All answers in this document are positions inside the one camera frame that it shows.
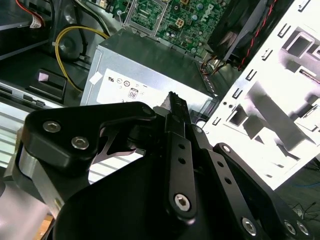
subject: black plastic part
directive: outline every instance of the black plastic part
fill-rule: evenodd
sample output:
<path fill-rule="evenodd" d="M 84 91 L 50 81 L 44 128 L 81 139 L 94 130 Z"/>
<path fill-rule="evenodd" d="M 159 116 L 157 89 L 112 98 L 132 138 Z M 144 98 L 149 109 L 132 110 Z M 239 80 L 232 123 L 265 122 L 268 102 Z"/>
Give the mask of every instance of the black plastic part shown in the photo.
<path fill-rule="evenodd" d="M 261 45 L 265 42 L 272 30 L 286 13 L 294 0 L 233 0 L 228 5 L 225 13 L 214 29 L 208 45 L 212 54 L 218 59 L 230 62 L 238 66 L 246 57 L 250 48 L 249 56 L 244 65 L 256 55 Z M 265 25 L 257 30 L 267 17 Z"/>
<path fill-rule="evenodd" d="M 295 239 L 313 240 L 314 236 L 308 230 L 305 235 L 297 226 L 297 221 L 305 227 L 307 224 L 225 143 L 217 144 L 213 150 L 221 154 L 231 169 L 241 192 L 249 206 L 254 206 L 257 216 L 265 232 L 273 240 Z M 289 222 L 296 230 L 293 235 L 285 226 Z"/>
<path fill-rule="evenodd" d="M 31 156 L 60 172 L 76 176 L 86 172 L 92 164 L 103 128 L 112 129 L 121 124 L 127 128 L 155 118 L 154 111 L 141 102 L 41 110 L 26 117 L 21 141 Z M 43 124 L 46 121 L 59 123 L 61 130 L 55 133 L 45 131 Z M 72 139 L 78 136 L 87 138 L 87 149 L 72 146 Z"/>
<path fill-rule="evenodd" d="M 37 76 L 27 88 L 29 91 L 63 104 L 67 79 L 47 69 L 39 69 Z"/>

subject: capacitor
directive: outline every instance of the capacitor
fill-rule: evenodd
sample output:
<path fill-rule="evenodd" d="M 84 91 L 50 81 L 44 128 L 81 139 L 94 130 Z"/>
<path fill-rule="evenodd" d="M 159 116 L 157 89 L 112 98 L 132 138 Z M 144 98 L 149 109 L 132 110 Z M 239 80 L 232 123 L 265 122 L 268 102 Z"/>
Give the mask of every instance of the capacitor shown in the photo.
<path fill-rule="evenodd" d="M 197 15 L 192 15 L 191 19 L 192 19 L 192 21 L 197 21 L 198 20 L 198 16 Z"/>
<path fill-rule="evenodd" d="M 204 5 L 203 5 L 202 3 L 198 3 L 198 4 L 196 5 L 196 9 L 202 10 L 202 9 L 204 9 Z"/>

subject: rectangular cutout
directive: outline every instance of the rectangular cutout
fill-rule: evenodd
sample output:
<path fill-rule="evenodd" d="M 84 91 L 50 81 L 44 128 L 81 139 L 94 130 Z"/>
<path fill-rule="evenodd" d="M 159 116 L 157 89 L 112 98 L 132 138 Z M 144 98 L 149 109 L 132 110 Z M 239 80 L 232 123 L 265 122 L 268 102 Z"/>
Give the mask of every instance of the rectangular cutout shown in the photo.
<path fill-rule="evenodd" d="M 250 71 L 250 73 L 248 74 L 248 76 L 246 76 L 246 80 L 248 80 L 249 82 L 255 77 L 255 75 L 257 74 L 257 71 L 255 71 L 254 69 L 252 69 Z"/>
<path fill-rule="evenodd" d="M 287 32 L 289 31 L 290 28 L 291 28 L 291 25 L 288 25 L 286 23 L 283 26 L 283 28 L 280 30 L 280 32 L 278 33 L 278 37 L 282 39 L 287 34 Z"/>
<path fill-rule="evenodd" d="M 240 90 L 240 88 L 238 88 L 238 89 L 235 91 L 235 93 L 233 94 L 232 97 L 233 97 L 234 99 L 238 99 L 242 92 L 243 92 L 243 91 Z"/>
<path fill-rule="evenodd" d="M 212 125 L 217 126 L 218 123 L 220 123 L 220 121 L 221 121 L 221 118 L 216 117 L 216 119 L 214 120 L 214 122 L 212 123 Z"/>
<path fill-rule="evenodd" d="M 286 43 L 289 54 L 302 58 L 314 45 L 315 39 L 305 32 L 295 31 Z"/>
<path fill-rule="evenodd" d="M 4 86 L 0 86 L 0 92 L 3 92 L 5 94 L 10 94 L 10 95 L 12 94 L 12 90 Z"/>
<path fill-rule="evenodd" d="M 273 52 L 273 50 L 268 48 L 268 50 L 265 51 L 264 55 L 262 56 L 262 60 L 266 61 L 269 58 L 269 56 L 272 54 L 272 52 Z"/>
<path fill-rule="evenodd" d="M 298 12 L 302 13 L 305 10 L 305 8 L 308 6 L 310 1 L 311 0 L 304 0 L 304 2 L 299 5 Z"/>
<path fill-rule="evenodd" d="M 242 107 L 237 107 L 235 114 L 230 118 L 229 122 L 237 127 L 243 124 L 248 116 Z"/>

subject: black metal bracket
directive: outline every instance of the black metal bracket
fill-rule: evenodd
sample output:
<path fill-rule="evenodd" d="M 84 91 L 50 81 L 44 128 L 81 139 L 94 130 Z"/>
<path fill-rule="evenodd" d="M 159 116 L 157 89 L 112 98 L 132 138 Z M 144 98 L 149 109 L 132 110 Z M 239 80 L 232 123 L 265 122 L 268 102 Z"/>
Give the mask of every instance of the black metal bracket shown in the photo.
<path fill-rule="evenodd" d="M 99 153 L 102 131 L 113 133 L 155 118 L 155 112 L 141 102 L 34 111 L 25 119 L 21 141 L 31 156 L 76 176 L 88 171 Z M 78 148 L 73 140 L 78 141 Z"/>
<path fill-rule="evenodd" d="M 203 130 L 191 124 L 186 101 L 171 92 L 162 106 L 168 110 L 165 117 L 130 102 L 41 110 L 26 118 L 24 150 L 40 163 L 39 172 L 52 191 L 66 201 L 56 231 L 67 233 L 59 236 L 99 236 L 110 226 L 111 239 L 207 240 L 223 236 L 217 231 L 228 226 L 226 238 L 239 240 L 314 239 L 230 146 L 210 145 Z M 145 156 L 88 184 L 92 163 L 136 149 L 145 150 Z M 43 187 L 35 171 L 30 178 Z M 46 201 L 46 189 L 37 188 Z M 215 203 L 219 216 L 212 210 Z M 88 226 L 92 221 L 100 227 Z"/>
<path fill-rule="evenodd" d="M 225 143 L 213 150 L 223 156 L 245 201 L 271 239 L 311 240 L 307 224 Z"/>

